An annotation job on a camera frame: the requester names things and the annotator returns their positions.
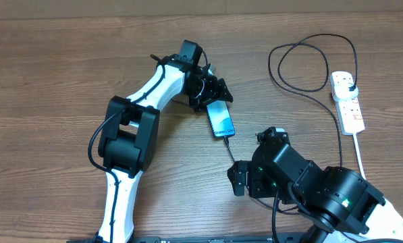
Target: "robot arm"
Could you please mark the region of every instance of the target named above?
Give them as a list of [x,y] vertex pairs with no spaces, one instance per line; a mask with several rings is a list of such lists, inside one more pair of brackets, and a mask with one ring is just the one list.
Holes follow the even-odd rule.
[[314,225],[305,242],[345,242],[380,238],[403,240],[403,218],[383,194],[359,174],[343,167],[321,170],[299,155],[284,130],[269,128],[257,135],[260,146],[252,161],[237,161],[228,169],[236,196],[276,196],[296,204]]
[[[110,100],[98,147],[103,166],[109,170],[107,200],[102,226],[91,242],[130,241],[138,184],[155,154],[160,110],[172,97],[181,92],[188,95],[195,111],[203,111],[217,100],[233,101],[225,81],[214,76],[213,66],[198,66],[202,52],[196,43],[185,40],[179,54],[154,57],[158,61],[155,75],[139,91],[126,99]],[[120,125],[133,125],[138,131],[132,134],[120,130]]]

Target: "smartphone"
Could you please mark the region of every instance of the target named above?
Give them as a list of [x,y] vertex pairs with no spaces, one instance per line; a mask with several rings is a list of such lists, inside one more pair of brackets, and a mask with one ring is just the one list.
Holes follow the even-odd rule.
[[233,136],[236,133],[225,101],[215,101],[207,105],[207,115],[216,138]]

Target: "wooden surface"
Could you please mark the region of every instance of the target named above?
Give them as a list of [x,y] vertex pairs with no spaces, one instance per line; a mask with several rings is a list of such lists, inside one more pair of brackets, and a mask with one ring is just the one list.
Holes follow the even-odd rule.
[[[403,12],[0,21],[0,242],[94,235],[103,220],[106,179],[88,162],[90,136],[113,95],[130,95],[153,75],[149,54],[176,53],[185,38],[204,47],[234,96],[236,159],[251,158],[255,132],[277,126],[305,158],[320,167],[338,165],[330,116],[272,85],[267,73],[273,47],[320,32],[343,34],[356,45],[366,175],[403,216]],[[331,71],[354,72],[345,41],[309,43],[325,51]],[[274,55],[274,66],[284,52]],[[320,54],[304,47],[281,70],[304,88],[320,86],[325,77]],[[335,110],[329,85],[313,96]],[[342,141],[344,166],[358,169],[352,138]],[[233,195],[226,176],[231,164],[205,113],[168,104],[155,159],[138,190],[136,235],[269,234],[271,211]],[[309,225],[300,216],[277,217],[280,232]]]
[[0,20],[403,11],[403,0],[0,0]]

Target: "green indicator light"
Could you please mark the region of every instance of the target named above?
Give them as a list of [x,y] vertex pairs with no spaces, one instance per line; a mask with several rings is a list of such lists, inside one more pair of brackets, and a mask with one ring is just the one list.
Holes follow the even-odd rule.
[[350,201],[346,198],[345,200],[342,201],[342,205],[344,207],[348,207],[348,205],[350,205]]

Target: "white power strip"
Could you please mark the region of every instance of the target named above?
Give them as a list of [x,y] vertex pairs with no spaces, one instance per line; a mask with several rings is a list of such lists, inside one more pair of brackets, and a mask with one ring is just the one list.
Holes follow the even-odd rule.
[[348,72],[334,72],[330,76],[330,84],[333,98],[335,98],[336,94],[339,92],[343,94],[343,97],[349,96],[349,99],[340,99],[339,101],[335,99],[336,110],[338,111],[342,134],[352,135],[354,139],[360,174],[366,179],[362,159],[360,158],[360,149],[357,143],[357,134],[365,129],[365,124],[363,123],[362,111],[360,110],[358,99],[357,97],[352,98],[354,94],[348,90],[349,85],[354,84],[352,75]]

